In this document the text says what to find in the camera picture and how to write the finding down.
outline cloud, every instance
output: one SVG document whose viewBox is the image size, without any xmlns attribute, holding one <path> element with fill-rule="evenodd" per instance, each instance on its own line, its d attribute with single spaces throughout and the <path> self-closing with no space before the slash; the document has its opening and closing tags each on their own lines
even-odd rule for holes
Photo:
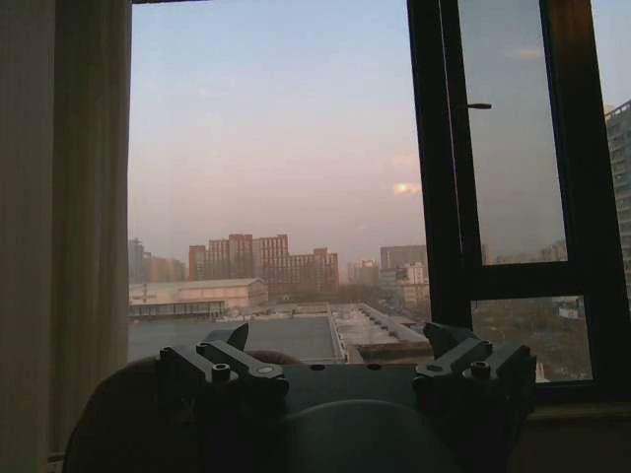
<svg viewBox="0 0 631 473">
<path fill-rule="evenodd" d="M 520 49 L 514 49 L 507 52 L 505 56 L 510 57 L 511 59 L 530 61 L 532 59 L 539 59 L 543 57 L 543 49 L 538 46 L 522 47 Z"/>
<path fill-rule="evenodd" d="M 399 194 L 419 194 L 421 192 L 420 182 L 397 182 L 392 186 L 392 192 Z"/>
</svg>

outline high-rise building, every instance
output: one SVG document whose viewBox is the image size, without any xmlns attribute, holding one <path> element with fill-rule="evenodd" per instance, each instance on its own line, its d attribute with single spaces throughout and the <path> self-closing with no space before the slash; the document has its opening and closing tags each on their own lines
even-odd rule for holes
<svg viewBox="0 0 631 473">
<path fill-rule="evenodd" d="M 203 279 L 230 279 L 230 242 L 227 239 L 208 241 L 206 274 Z"/>
<path fill-rule="evenodd" d="M 145 253 L 144 264 L 148 283 L 175 283 L 185 279 L 184 263 L 176 259 Z"/>
<path fill-rule="evenodd" d="M 188 281 L 203 281 L 206 278 L 206 246 L 192 245 L 188 248 Z"/>
<path fill-rule="evenodd" d="M 313 254 L 289 254 L 287 235 L 253 238 L 233 234 L 211 239 L 208 249 L 191 246 L 188 253 L 191 281 L 261 278 L 270 294 L 337 292 L 337 253 L 316 248 Z"/>
<path fill-rule="evenodd" d="M 255 238 L 252 243 L 254 276 L 264 281 L 273 276 L 274 259 L 289 255 L 287 235 L 264 236 Z"/>
<path fill-rule="evenodd" d="M 145 247 L 140 239 L 134 238 L 127 242 L 129 284 L 146 282 L 147 275 L 145 273 L 144 254 Z"/>
<path fill-rule="evenodd" d="M 361 286 L 379 285 L 379 264 L 374 259 L 362 259 L 355 264 L 353 284 Z"/>
<path fill-rule="evenodd" d="M 334 294 L 339 288 L 337 253 L 316 248 L 313 254 L 287 254 L 270 261 L 270 294 Z"/>
<path fill-rule="evenodd" d="M 230 279 L 254 277 L 254 255 L 252 235 L 234 234 L 228 236 L 230 254 Z"/>
<path fill-rule="evenodd" d="M 427 267 L 427 246 L 424 244 L 382 246 L 380 251 L 382 269 L 399 268 L 408 263 L 422 263 Z"/>
<path fill-rule="evenodd" d="M 627 297 L 631 301 L 631 101 L 604 116 L 618 213 Z"/>
</svg>

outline beige curtain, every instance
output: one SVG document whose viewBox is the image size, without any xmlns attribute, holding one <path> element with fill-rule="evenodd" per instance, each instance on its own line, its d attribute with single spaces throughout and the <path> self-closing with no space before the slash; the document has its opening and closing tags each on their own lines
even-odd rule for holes
<svg viewBox="0 0 631 473">
<path fill-rule="evenodd" d="M 0 0 L 0 471 L 126 360 L 130 0 Z"/>
<path fill-rule="evenodd" d="M 57 0 L 50 447 L 125 363 L 129 0 Z"/>
<path fill-rule="evenodd" d="M 0 471 L 46 456 L 54 1 L 0 0 Z"/>
</svg>

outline window frame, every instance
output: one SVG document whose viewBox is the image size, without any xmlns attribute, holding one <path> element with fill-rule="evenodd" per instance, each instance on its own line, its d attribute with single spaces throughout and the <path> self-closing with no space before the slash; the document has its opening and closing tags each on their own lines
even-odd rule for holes
<svg viewBox="0 0 631 473">
<path fill-rule="evenodd" d="M 591 4 L 539 7 L 568 260 L 484 266 L 457 0 L 408 0 L 432 317 L 470 328 L 472 301 L 582 296 L 593 379 L 540 384 L 537 399 L 626 398 L 620 348 L 631 325 Z M 445 238 L 453 232 L 458 241 Z"/>
</svg>

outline low building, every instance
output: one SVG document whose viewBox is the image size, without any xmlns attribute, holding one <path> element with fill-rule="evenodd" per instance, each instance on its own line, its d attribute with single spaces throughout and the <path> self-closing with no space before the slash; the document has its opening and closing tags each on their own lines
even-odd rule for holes
<svg viewBox="0 0 631 473">
<path fill-rule="evenodd" d="M 205 310 L 207 306 L 219 310 L 258 305 L 267 300 L 267 285 L 258 278 L 129 285 L 130 314 L 142 312 L 141 307 L 149 305 L 159 313 L 168 309 L 158 309 L 158 305 L 168 305 L 173 308 L 172 313 L 177 314 L 178 304 L 202 304 L 197 308 L 184 306 L 182 310 Z M 210 306 L 206 303 L 222 305 Z"/>
</svg>

